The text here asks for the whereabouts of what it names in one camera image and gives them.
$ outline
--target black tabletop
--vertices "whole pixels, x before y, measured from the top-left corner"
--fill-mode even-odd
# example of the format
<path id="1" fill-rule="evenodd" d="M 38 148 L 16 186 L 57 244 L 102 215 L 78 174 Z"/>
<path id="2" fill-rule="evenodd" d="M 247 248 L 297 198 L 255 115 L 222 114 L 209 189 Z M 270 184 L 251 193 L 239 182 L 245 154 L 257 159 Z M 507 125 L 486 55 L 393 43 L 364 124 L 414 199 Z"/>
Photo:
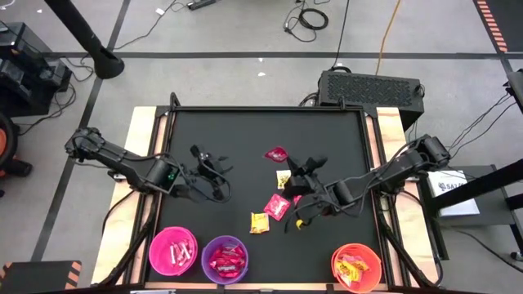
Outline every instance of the black tabletop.
<path id="1" fill-rule="evenodd" d="M 192 203 L 187 199 L 163 197 L 156 230 L 183 226 L 193 232 L 202 248 L 220 235 L 239 238 L 248 249 L 248 273 L 242 283 L 332 283 L 333 252 L 346 243 L 363 243 L 380 253 L 373 203 L 368 198 L 359 218 L 327 216 L 298 231 L 291 222 L 284 234 L 284 221 L 270 219 L 270 231 L 250 234 L 251 212 L 263 212 L 276 187 L 276 171 L 286 163 L 263 157 L 276 146 L 305 161 L 326 155 L 329 160 L 318 170 L 324 182 L 358 176 L 369 170 L 359 111 L 180 111 L 177 112 L 170 152 L 189 167 L 196 165 L 190 154 L 193 144 L 204 146 L 215 156 L 228 156 L 224 167 L 232 199 L 226 204 Z M 150 268 L 147 281 L 209 283 L 200 259 L 181 277 L 165 277 Z"/>

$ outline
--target gray floor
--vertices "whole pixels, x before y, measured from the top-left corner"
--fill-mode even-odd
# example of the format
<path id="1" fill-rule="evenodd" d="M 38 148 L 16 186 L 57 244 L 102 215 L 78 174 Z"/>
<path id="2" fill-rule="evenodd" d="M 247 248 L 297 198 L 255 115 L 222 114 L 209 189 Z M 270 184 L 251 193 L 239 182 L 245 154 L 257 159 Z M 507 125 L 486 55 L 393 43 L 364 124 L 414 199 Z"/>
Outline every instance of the gray floor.
<path id="1" fill-rule="evenodd" d="M 110 39 L 122 0 L 75 1 L 104 44 Z M 131 0 L 116 46 L 146 33 L 168 0 Z M 377 52 L 394 1 L 352 0 L 342 44 L 345 52 Z M 199 11 L 168 11 L 153 33 L 121 51 L 227 52 L 326 51 L 335 52 L 341 32 L 344 2 L 335 0 L 321 10 L 329 26 L 312 43 L 300 43 L 281 25 L 293 1 L 224 0 Z M 3 21 L 25 21 L 55 51 L 81 51 L 43 1 L 17 0 Z M 310 32 L 297 30 L 304 38 Z M 476 8 L 469 0 L 404 0 L 387 40 L 388 52 L 493 53 L 495 52 Z M 375 59 L 341 59 L 353 72 L 373 74 Z M 315 91 L 321 70 L 332 58 L 243 59 L 126 59 L 117 78 L 103 82 L 89 122 L 117 144 L 126 138 L 132 109 L 165 105 L 175 91 L 183 105 L 296 105 Z M 511 60 L 514 69 L 523 60 Z M 81 69 L 78 76 L 87 73 Z M 449 144 L 459 132 L 500 96 L 506 81 L 499 60 L 392 60 L 382 62 L 380 74 L 419 78 L 426 86 L 425 114 L 418 134 L 439 136 Z M 94 78 L 74 83 L 76 103 L 60 118 L 43 122 L 20 139 L 19 154 L 34 165 L 25 179 L 2 179 L 6 197 L 0 199 L 0 264 L 28 261 L 53 199 L 66 156 L 63 144 L 79 124 Z M 478 135 L 503 110 L 497 108 L 470 136 Z M 23 118 L 18 122 L 31 122 Z M 502 167 L 521 158 L 523 118 L 509 109 L 480 140 L 468 145 L 453 165 L 491 164 Z M 109 209 L 113 182 L 103 171 L 75 167 L 51 233 L 44 260 L 79 259 L 84 264 L 80 283 L 91 280 L 101 240 L 101 222 Z M 523 185 L 508 187 L 520 193 Z M 516 250 L 508 227 L 470 229 L 494 250 Z M 444 261 L 444 286 L 450 289 L 520 293 L 519 273 L 496 260 L 466 236 L 445 232 L 450 261 Z"/>

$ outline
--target metal pole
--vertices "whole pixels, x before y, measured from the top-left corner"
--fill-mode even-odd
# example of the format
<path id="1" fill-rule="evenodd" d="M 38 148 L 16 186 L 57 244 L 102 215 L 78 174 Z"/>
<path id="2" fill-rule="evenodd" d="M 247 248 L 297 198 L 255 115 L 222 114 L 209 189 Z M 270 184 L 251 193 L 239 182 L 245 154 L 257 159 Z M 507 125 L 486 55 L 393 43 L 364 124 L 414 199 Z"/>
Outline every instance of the metal pole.
<path id="1" fill-rule="evenodd" d="M 70 0 L 45 0 L 45 2 L 83 49 L 91 55 L 98 78 L 114 78 L 123 72 L 125 67 L 123 61 L 102 46 L 100 39 Z"/>

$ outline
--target pink candy wrapper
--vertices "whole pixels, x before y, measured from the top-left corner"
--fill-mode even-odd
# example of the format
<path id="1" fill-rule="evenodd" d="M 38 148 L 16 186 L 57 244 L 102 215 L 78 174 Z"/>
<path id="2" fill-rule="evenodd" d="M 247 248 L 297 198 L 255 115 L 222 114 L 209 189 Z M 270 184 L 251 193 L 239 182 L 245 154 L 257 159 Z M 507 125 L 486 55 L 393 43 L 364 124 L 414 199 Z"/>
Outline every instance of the pink candy wrapper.
<path id="1" fill-rule="evenodd" d="M 274 194 L 270 198 L 270 201 L 267 203 L 263 211 L 266 212 L 269 216 L 274 217 L 275 220 L 280 221 L 290 206 L 291 203 L 287 199 L 279 196 L 278 194 Z"/>
<path id="2" fill-rule="evenodd" d="M 287 159 L 287 151 L 283 147 L 276 147 L 272 150 L 269 150 L 265 155 L 265 158 L 268 158 L 276 163 L 282 163 Z"/>

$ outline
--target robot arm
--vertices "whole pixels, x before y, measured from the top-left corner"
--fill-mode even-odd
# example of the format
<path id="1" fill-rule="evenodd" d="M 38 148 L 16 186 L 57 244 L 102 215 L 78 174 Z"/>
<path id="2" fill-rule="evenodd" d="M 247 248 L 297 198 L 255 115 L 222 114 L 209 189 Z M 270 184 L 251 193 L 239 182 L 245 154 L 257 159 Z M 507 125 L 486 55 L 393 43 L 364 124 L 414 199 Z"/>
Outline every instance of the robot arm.
<path id="1" fill-rule="evenodd" d="M 309 225 L 317 216 L 337 215 L 355 206 L 370 190 L 397 193 L 410 176 L 419 172 L 437 171 L 450 160 L 446 148 L 436 137 L 425 135 L 403 148 L 405 147 L 407 149 L 399 156 L 365 175 L 326 185 L 315 174 L 315 169 L 327 162 L 326 158 L 309 158 L 302 166 L 295 159 L 288 158 L 291 177 L 285 184 L 283 196 L 303 196 L 298 202 L 299 215 L 297 210 L 295 212 L 300 225 Z"/>
<path id="2" fill-rule="evenodd" d="M 220 161 L 224 158 L 215 159 L 197 145 L 190 149 L 199 162 L 194 170 L 186 170 L 169 154 L 141 157 L 106 141 L 94 127 L 76 130 L 65 144 L 65 151 L 79 162 L 96 160 L 103 163 L 125 176 L 134 190 L 144 194 L 162 192 L 189 198 L 192 182 L 199 177 L 212 185 L 214 199 L 220 202 L 224 199 L 220 187 L 227 183 L 223 175 L 230 170 L 221 168 Z"/>

